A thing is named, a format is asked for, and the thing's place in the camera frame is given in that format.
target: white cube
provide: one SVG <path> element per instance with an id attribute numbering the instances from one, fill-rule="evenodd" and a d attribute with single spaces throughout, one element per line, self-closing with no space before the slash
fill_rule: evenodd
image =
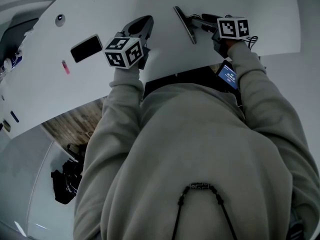
<path id="1" fill-rule="evenodd" d="M 244 39 L 249 37 L 247 18 L 218 18 L 217 22 L 221 38 Z"/>
<path id="2" fill-rule="evenodd" d="M 144 56 L 140 38 L 113 37 L 103 48 L 110 67 L 130 69 Z"/>

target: white table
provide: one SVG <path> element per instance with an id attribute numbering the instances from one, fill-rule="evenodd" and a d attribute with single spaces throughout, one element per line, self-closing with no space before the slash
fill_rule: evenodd
<path id="1" fill-rule="evenodd" d="M 57 0 L 24 40 L 23 61 L 0 84 L 0 120 L 11 125 L 8 135 L 21 133 L 78 106 L 106 96 L 114 69 L 100 52 L 75 63 L 70 49 L 98 34 L 102 44 L 130 21 L 152 15 L 154 28 L 143 82 L 220 63 L 211 35 L 196 32 L 193 45 L 173 6 L 186 15 L 215 14 L 249 18 L 251 35 L 259 36 L 253 50 L 260 56 L 300 51 L 297 0 Z M 58 14 L 65 24 L 55 25 Z M 62 60 L 70 74 L 67 75 Z M 19 119 L 15 122 L 13 111 Z"/>

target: gray sweatshirt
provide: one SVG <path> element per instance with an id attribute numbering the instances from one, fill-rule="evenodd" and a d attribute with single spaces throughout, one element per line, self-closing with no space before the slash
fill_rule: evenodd
<path id="1" fill-rule="evenodd" d="M 320 186 L 299 117 L 245 43 L 228 52 L 244 115 L 230 93 L 167 85 L 141 104 L 139 70 L 116 69 L 85 154 L 75 240 L 169 240 L 190 183 L 219 191 L 239 240 L 284 240 L 293 208 L 306 239 Z M 190 191 L 175 239 L 233 239 L 209 191 Z"/>

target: drawstring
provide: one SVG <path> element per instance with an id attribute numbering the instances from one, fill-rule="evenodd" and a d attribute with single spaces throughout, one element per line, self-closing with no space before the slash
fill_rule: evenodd
<path id="1" fill-rule="evenodd" d="M 215 189 L 215 187 L 209 183 L 206 182 L 196 182 L 196 183 L 191 183 L 189 186 L 186 186 L 182 192 L 182 194 L 179 197 L 179 201 L 178 201 L 178 205 L 179 205 L 179 210 L 178 210 L 178 214 L 176 216 L 176 220 L 175 220 L 175 225 L 174 225 L 174 230 L 173 230 L 173 235 L 172 235 L 172 240 L 175 240 L 176 234 L 177 234 L 177 229 L 178 229 L 178 223 L 179 223 L 179 217 L 180 217 L 180 213 L 181 213 L 181 208 L 184 205 L 184 199 L 186 194 L 188 193 L 188 191 L 192 189 L 192 190 L 211 190 L 213 194 L 215 194 L 215 198 L 218 202 L 218 205 L 221 205 L 224 216 L 226 218 L 226 221 L 228 222 L 230 231 L 232 233 L 233 239 L 237 240 L 237 236 L 236 233 L 234 231 L 234 228 L 232 227 L 231 221 L 229 219 L 228 213 L 226 211 L 226 208 L 224 206 L 224 200 L 221 198 L 220 194 L 218 193 L 218 191 Z"/>

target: sweatshirt sleeve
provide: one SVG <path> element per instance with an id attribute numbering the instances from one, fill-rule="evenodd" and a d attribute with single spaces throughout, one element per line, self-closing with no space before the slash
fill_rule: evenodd
<path id="1" fill-rule="evenodd" d="M 257 54 L 244 42 L 233 45 L 228 55 L 237 74 L 246 124 L 277 146 L 292 174 L 291 206 L 303 220 L 305 236 L 309 239 L 319 222 L 320 187 L 317 166 L 300 119 L 267 77 Z"/>
<path id="2" fill-rule="evenodd" d="M 75 240 L 99 238 L 103 206 L 111 184 L 140 132 L 143 84 L 139 69 L 116 68 L 112 90 L 103 103 L 85 153 L 83 177 L 76 195 Z"/>

